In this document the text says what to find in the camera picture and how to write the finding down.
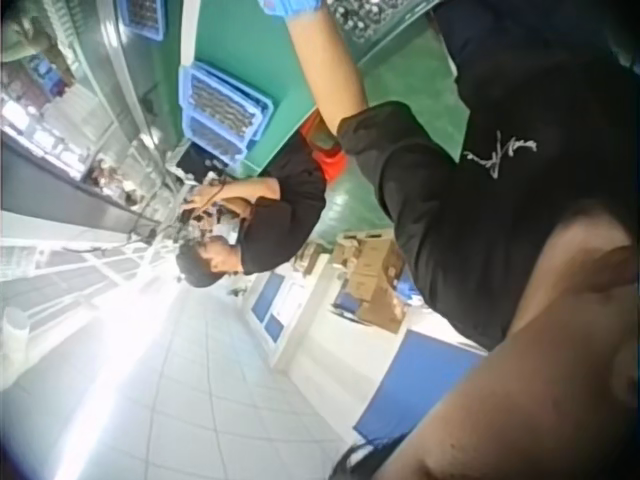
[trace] sleeve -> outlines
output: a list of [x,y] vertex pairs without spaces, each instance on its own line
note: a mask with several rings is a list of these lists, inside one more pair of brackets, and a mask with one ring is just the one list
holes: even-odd
[[437,249],[436,227],[456,163],[431,139],[411,109],[399,102],[387,102],[344,119],[338,139],[373,185],[429,303],[437,256],[433,254]]

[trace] blue glove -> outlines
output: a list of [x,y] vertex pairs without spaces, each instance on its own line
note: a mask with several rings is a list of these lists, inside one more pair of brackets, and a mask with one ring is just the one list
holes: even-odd
[[258,0],[258,2],[265,13],[290,18],[301,13],[320,10],[323,0]]

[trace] green workbench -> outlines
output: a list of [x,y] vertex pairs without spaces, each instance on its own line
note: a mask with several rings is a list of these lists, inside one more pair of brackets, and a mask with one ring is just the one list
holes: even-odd
[[[410,23],[426,8],[415,8],[403,21]],[[393,35],[385,36],[380,45],[368,46],[366,51],[356,45],[350,47],[357,62],[367,60],[366,72],[412,35],[411,28],[403,29],[394,39],[396,48],[389,47]],[[236,177],[257,175],[314,108],[284,20],[266,15],[257,0],[203,1],[195,60],[227,71],[274,100],[276,110],[263,137],[239,165],[229,170]]]

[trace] person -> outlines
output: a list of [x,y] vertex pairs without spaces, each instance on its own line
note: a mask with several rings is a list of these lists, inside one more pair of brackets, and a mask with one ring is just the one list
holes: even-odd
[[213,285],[226,274],[273,270],[309,238],[325,207],[326,181],[304,137],[294,134],[264,176],[199,187],[183,206],[197,216],[220,203],[241,219],[237,242],[214,235],[184,243],[176,261],[193,287]]
[[470,111],[456,163],[409,106],[368,104],[321,0],[259,1],[285,18],[426,303],[489,351],[406,437],[360,460],[349,450],[331,478],[633,476],[640,82],[609,53],[598,12],[574,0],[433,9]]

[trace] black shirt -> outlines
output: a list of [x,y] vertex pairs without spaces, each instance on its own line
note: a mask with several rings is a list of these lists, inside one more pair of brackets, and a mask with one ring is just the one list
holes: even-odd
[[295,256],[325,207],[326,181],[302,135],[295,134],[263,176],[280,184],[280,200],[258,198],[239,238],[244,273],[273,270]]
[[[494,90],[508,70],[494,69]],[[426,303],[487,349],[505,338],[546,240],[580,205],[603,206],[637,239],[638,78],[576,60],[503,85],[467,101],[457,164],[401,103],[339,128]]]

